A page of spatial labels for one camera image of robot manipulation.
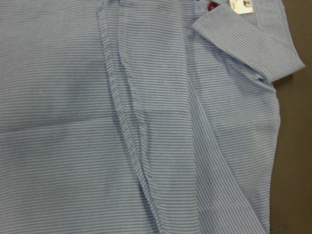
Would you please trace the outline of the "light blue striped shirt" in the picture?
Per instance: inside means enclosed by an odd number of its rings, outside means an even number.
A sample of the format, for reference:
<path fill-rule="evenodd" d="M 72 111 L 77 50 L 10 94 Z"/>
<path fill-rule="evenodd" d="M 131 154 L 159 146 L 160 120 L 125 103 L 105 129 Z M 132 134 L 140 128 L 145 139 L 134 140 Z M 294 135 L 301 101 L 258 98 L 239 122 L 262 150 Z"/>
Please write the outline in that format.
<path fill-rule="evenodd" d="M 267 234 L 280 0 L 3 0 L 3 234 Z"/>

